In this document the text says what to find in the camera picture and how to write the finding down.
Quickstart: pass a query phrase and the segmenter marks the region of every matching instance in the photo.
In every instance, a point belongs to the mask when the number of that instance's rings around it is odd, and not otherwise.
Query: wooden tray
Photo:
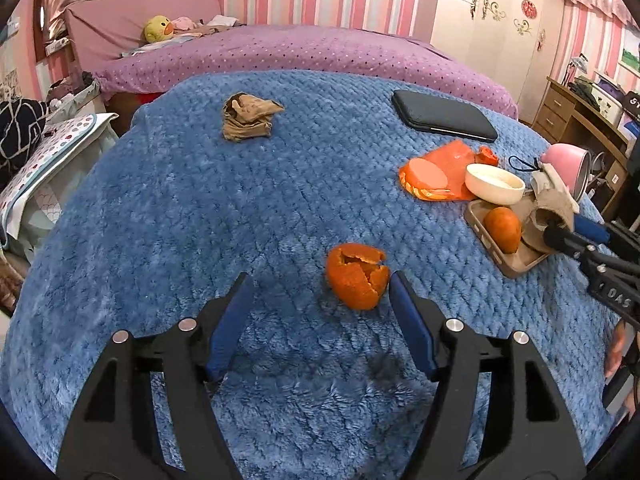
[[[527,191],[522,200],[510,207],[521,222],[529,215],[533,207],[533,199],[533,192]],[[499,206],[484,200],[473,200],[466,207],[465,220],[486,249],[489,257],[498,266],[500,272],[507,278],[515,279],[539,264],[548,254],[539,253],[526,246],[522,241],[520,241],[520,246],[514,254],[504,254],[482,225],[487,213],[496,207]]]

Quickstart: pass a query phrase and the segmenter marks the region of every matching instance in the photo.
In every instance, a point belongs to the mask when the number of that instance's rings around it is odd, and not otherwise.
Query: stuffed toy
[[[170,40],[174,36],[174,24],[166,16],[154,16],[145,25],[145,39],[149,43]]]

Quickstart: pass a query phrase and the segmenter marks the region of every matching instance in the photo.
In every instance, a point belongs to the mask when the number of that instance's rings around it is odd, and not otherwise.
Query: black phone case
[[[494,142],[498,133],[475,106],[410,90],[395,90],[391,102],[402,122],[419,132]]]

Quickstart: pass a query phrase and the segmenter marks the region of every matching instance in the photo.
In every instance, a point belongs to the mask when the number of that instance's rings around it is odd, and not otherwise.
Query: drawer
[[[545,130],[545,127],[540,123],[533,123],[531,129],[535,131],[540,137],[546,140],[549,144],[553,144],[556,140],[551,136],[551,134]]]
[[[565,121],[571,118],[575,104],[563,95],[550,88],[545,97],[545,106],[549,107]]]
[[[540,108],[536,122],[540,123],[555,140],[560,140],[566,128],[566,121],[546,105]]]

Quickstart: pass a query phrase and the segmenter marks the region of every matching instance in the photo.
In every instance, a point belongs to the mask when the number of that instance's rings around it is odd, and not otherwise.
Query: black and white cushion
[[[42,140],[47,104],[32,99],[0,102],[0,189],[23,167]]]

